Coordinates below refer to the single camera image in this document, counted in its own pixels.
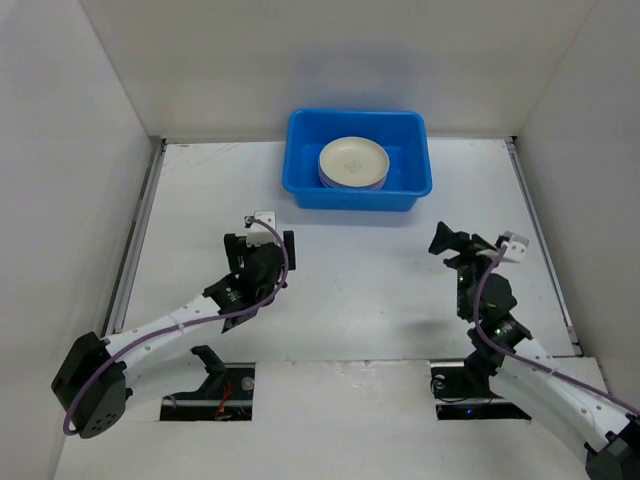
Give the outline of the cream plate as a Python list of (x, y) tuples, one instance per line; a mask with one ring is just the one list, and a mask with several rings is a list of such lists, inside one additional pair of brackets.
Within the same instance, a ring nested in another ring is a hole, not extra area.
[(387, 177), (390, 157), (378, 143), (363, 137), (341, 137), (328, 143), (318, 157), (318, 173), (352, 186), (364, 186)]

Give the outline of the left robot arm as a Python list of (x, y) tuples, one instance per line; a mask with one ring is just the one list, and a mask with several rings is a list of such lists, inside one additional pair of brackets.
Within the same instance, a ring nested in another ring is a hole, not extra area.
[(243, 235), (224, 238), (230, 272), (177, 310), (141, 327), (78, 337), (51, 383), (65, 412), (62, 431), (89, 439), (138, 403), (197, 389), (211, 396), (226, 366), (210, 346), (256, 317), (287, 286), (296, 267), (295, 234), (251, 217)]

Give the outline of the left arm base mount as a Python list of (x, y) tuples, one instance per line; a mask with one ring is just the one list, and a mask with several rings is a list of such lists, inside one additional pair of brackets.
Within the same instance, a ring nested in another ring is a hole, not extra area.
[(162, 422), (243, 422), (253, 415), (255, 363), (228, 363), (222, 377), (207, 378), (192, 392), (163, 398)]

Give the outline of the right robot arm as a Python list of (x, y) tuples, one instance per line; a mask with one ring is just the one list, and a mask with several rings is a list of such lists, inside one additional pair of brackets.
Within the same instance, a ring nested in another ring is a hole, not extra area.
[(566, 373), (512, 313), (517, 299), (496, 270), (521, 262), (528, 244), (511, 232), (489, 243), (438, 222), (428, 251), (454, 254), (444, 264), (456, 273), (456, 313), (470, 325), (473, 350), (461, 361), (431, 365), (432, 395), (469, 415), (502, 399), (560, 440), (589, 478), (636, 479), (638, 408)]

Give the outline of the small purple plate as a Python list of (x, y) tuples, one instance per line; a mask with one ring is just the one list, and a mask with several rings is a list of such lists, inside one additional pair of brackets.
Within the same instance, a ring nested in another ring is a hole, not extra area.
[(346, 189), (346, 190), (381, 190), (387, 180), (387, 177), (384, 177), (382, 179), (380, 179), (378, 182), (369, 184), (369, 185), (364, 185), (364, 186), (352, 186), (352, 185), (346, 185), (343, 183), (339, 183), (337, 181), (332, 180), (331, 178), (329, 178), (323, 171), (320, 171), (318, 173), (319, 175), (319, 180), (321, 182), (321, 184), (326, 187), (326, 188), (332, 188), (332, 189)]

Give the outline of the blue plastic bin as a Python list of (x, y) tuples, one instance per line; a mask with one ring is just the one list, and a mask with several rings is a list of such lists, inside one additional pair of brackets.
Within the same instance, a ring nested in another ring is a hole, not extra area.
[[(321, 150), (342, 137), (362, 137), (384, 148), (390, 168), (380, 189), (322, 184)], [(289, 117), (282, 185), (304, 209), (407, 212), (433, 186), (424, 120), (411, 111), (297, 110)]]

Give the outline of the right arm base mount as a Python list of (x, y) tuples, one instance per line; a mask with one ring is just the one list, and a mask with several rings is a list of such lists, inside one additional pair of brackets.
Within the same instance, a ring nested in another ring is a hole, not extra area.
[(429, 385), (440, 421), (531, 420), (519, 407), (492, 393), (486, 381), (472, 381), (462, 361), (431, 363)]

